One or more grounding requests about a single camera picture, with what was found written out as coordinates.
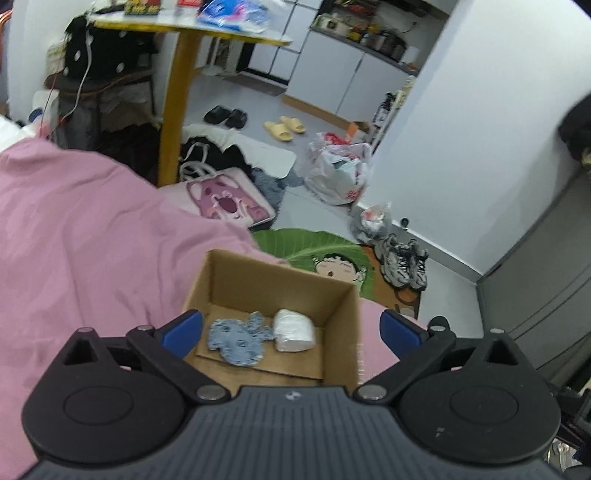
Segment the right grey sneaker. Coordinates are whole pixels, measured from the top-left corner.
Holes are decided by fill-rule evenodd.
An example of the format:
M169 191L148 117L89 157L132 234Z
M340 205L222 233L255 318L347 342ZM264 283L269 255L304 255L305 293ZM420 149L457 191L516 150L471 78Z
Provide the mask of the right grey sneaker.
M429 252L416 239L408 241L410 286L416 291L425 291L428 286L427 260Z

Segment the blue elephant cloth toy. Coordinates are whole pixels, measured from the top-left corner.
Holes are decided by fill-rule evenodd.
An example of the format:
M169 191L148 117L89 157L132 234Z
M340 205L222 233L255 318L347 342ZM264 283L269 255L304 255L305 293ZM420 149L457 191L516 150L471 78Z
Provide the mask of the blue elephant cloth toy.
M263 359L263 343L273 339L273 327L264 323L262 314L253 312L245 321L213 321L207 335L207 349L218 351L222 360L232 366L252 367Z

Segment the green leaf cartoon rug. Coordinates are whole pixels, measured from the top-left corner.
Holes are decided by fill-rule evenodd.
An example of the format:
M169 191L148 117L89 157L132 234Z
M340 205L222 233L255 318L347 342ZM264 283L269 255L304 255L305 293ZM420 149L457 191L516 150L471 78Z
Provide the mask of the green leaf cartoon rug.
M348 281L360 296L411 318L419 314L421 294L409 287L394 288L383 277L373 249L341 236L298 228L257 231L259 249L286 260L290 266Z

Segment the small clear plastic bag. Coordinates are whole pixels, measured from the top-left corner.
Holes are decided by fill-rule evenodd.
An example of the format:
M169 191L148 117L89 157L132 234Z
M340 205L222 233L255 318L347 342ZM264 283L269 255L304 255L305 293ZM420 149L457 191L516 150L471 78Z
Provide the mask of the small clear plastic bag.
M366 245L387 238L392 233L392 228L390 202L380 203L365 209L359 208L351 220L353 237Z

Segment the pink bed sheet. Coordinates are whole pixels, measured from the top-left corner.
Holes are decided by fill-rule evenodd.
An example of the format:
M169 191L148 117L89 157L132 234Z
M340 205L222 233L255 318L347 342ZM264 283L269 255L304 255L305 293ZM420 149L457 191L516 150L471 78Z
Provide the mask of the pink bed sheet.
M1 156L1 475L13 479L35 456L22 429L26 398L70 334L91 326L117 336L160 326L181 310L208 253L228 257L222 287L256 292L273 309L298 300L335 312L356 311L352 286L280 265L249 232L199 219L167 202L126 167L91 152L29 139ZM153 479L240 478L259 457L257 479L387 479L398 461L386 441L348 439L349 419L315 418L305 439L294 422L308 419L294 401L250 411L256 426L235 438L214 425L212 410L183 427L175 460L148 471Z

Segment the grey wardrobe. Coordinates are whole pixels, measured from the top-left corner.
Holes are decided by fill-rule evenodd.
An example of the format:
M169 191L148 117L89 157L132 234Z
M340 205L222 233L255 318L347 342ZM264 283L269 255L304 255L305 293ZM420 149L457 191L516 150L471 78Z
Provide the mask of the grey wardrobe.
M484 330L510 335L565 384L590 359L590 177L580 173L478 284Z

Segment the black and white tote bag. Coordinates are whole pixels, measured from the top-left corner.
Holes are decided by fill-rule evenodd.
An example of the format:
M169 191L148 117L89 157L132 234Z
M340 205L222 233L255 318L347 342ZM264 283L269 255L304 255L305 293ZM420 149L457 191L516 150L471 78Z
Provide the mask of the black and white tote bag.
M190 137L180 149L178 176L180 181L193 180L209 173L238 168L253 180L252 166L245 162L242 150L230 145L221 150L206 137Z

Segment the right black slipper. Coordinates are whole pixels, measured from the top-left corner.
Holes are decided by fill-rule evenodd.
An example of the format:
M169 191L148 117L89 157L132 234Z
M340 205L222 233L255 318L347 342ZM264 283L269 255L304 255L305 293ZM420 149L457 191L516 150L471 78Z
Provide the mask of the right black slipper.
M247 123L247 119L249 119L249 116L245 111L233 109L225 120L224 125L229 129L242 130Z

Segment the yellow slipper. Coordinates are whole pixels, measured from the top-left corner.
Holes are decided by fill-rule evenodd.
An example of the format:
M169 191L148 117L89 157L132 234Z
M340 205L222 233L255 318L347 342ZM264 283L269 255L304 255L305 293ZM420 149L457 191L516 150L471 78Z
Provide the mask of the yellow slipper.
M280 122L297 135L303 135L305 133L304 124L301 123L300 119L295 117L280 116Z
M281 143L290 143L294 139L293 133L283 123L266 121L263 123L263 127L274 139Z

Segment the black chair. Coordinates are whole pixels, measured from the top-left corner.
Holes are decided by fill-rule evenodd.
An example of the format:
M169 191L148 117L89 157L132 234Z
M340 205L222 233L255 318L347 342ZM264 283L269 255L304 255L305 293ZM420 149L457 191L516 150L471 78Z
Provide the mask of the black chair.
M112 79L74 80L63 72L45 78L50 102L48 138L66 148L93 150L104 132L156 122L153 71L141 68Z

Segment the right yellow slipper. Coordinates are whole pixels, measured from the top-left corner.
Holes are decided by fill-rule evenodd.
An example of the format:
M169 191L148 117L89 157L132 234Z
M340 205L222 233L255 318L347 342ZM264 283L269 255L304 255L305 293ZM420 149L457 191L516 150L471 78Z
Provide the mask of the right yellow slipper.
M304 124L301 123L300 119L295 117L280 116L280 122L297 135L303 135L305 133Z

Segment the hanging black and cream clothes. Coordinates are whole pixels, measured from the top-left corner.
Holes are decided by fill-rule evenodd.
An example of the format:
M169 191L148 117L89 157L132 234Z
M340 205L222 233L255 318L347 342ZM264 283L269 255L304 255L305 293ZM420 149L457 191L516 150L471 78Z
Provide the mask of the hanging black and cream clothes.
M558 135L571 157L590 173L591 94L565 115L558 127Z

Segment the black polka dot garment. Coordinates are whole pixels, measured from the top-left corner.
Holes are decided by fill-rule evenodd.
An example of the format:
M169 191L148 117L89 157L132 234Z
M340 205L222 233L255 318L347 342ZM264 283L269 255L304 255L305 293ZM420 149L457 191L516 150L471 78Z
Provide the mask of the black polka dot garment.
M65 40L63 74L73 80L107 80L148 69L156 53L153 34L97 28L84 16L69 23Z

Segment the blue snack bag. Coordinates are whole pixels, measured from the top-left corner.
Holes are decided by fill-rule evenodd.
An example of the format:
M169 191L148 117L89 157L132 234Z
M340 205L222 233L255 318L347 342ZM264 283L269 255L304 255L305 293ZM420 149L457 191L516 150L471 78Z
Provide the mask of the blue snack bag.
M270 11L259 1L208 1L197 19L218 28L247 33L262 33L270 28Z

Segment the red snack package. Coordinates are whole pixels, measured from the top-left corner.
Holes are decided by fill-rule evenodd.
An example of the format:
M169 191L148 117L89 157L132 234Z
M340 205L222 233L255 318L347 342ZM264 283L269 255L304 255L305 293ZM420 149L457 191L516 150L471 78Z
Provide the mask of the red snack package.
M124 4L124 14L132 16L157 15L160 9L160 0L126 0Z

